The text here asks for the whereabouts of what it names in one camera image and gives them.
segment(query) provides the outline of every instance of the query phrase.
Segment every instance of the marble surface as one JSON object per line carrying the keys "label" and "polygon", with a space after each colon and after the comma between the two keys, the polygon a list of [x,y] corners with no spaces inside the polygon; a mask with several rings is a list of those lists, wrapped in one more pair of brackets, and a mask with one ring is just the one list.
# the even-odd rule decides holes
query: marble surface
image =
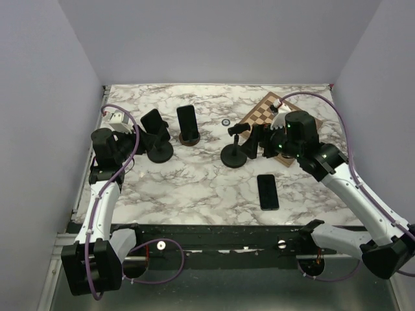
{"label": "marble surface", "polygon": [[[155,164],[146,155],[125,177],[112,222],[126,224],[305,225],[317,218],[334,225],[360,225],[360,221],[330,190],[303,172],[297,162],[284,167],[275,159],[259,156],[238,169],[225,167],[220,151],[233,139],[222,119],[239,122],[269,91],[279,96],[293,91],[313,91],[331,99],[328,86],[227,86],[129,85],[113,86],[108,103],[117,104],[140,118],[153,108],[169,123],[172,159]],[[320,140],[345,151],[346,144],[335,112],[310,96],[289,99],[322,120]],[[176,108],[192,104],[198,120],[200,142],[182,146]],[[262,211],[256,177],[274,174],[280,208]],[[89,202],[86,183],[76,221],[83,222]]]}

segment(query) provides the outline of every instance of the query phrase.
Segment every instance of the wooden chessboard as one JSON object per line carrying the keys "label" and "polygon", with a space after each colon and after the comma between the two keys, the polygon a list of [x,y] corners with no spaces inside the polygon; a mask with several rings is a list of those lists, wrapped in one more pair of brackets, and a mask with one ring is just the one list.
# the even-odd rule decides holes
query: wooden chessboard
{"label": "wooden chessboard", "polygon": [[[274,118],[274,115],[272,114],[270,110],[270,106],[278,99],[281,98],[278,95],[269,92],[266,97],[264,97],[249,113],[242,119],[240,123],[249,123],[249,125],[252,128],[253,124],[266,124],[271,123],[272,119]],[[286,104],[291,110],[301,110],[299,107],[291,104],[290,102],[287,102],[284,100],[284,104]],[[316,120],[316,126],[317,130],[319,130],[322,127],[323,122],[321,120]],[[251,131],[245,131],[241,135],[244,138],[248,138]],[[281,163],[283,163],[286,167],[290,167],[292,163],[295,161],[295,159],[286,159],[282,157],[281,155],[275,157],[275,159]]]}

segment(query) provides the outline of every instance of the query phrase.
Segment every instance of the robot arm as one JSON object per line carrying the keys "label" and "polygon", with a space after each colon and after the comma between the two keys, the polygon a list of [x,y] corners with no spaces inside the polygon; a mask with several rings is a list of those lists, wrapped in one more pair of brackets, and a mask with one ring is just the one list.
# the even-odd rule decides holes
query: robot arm
{"label": "robot arm", "polygon": [[[394,212],[362,179],[356,184],[347,157],[336,146],[319,141],[315,120],[306,111],[286,113],[285,128],[255,124],[241,150],[254,159],[258,146],[264,148],[265,157],[281,154],[296,158],[300,167],[331,189],[368,230],[356,233],[315,220],[300,232],[308,236],[308,242],[361,259],[373,274],[383,279],[389,279],[415,255],[415,242],[398,224],[412,234],[415,226]],[[365,196],[362,185],[392,216],[394,223]]]}

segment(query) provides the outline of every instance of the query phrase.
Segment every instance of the white wall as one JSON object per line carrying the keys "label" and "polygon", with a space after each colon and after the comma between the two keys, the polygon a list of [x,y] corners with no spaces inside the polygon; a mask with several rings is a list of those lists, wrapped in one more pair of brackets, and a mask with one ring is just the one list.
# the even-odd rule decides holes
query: white wall
{"label": "white wall", "polygon": [[381,0],[60,0],[105,84],[333,83]]}
{"label": "white wall", "polygon": [[0,4],[0,309],[35,310],[102,87],[56,0]]}
{"label": "white wall", "polygon": [[[336,81],[361,176],[415,223],[415,1],[384,0]],[[415,273],[415,260],[405,270]],[[412,291],[415,279],[406,279]]]}

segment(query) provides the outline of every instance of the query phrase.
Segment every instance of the smartphone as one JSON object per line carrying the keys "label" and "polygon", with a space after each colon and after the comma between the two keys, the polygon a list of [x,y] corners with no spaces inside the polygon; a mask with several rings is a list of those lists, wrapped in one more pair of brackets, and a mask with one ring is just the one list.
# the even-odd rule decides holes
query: smartphone
{"label": "smartphone", "polygon": [[259,204],[263,211],[275,211],[279,209],[277,185],[272,174],[258,175]]}
{"label": "smartphone", "polygon": [[187,105],[177,108],[177,117],[179,119],[180,131],[184,141],[198,139],[199,131],[197,128],[195,107]]}
{"label": "smartphone", "polygon": [[[148,112],[145,116],[140,119],[144,129],[147,133],[158,135],[160,132],[160,128],[165,128],[165,123],[161,118],[160,112],[157,109],[153,109],[152,111]],[[163,131],[163,135],[161,136],[162,141],[169,141],[170,134],[167,130]]]}

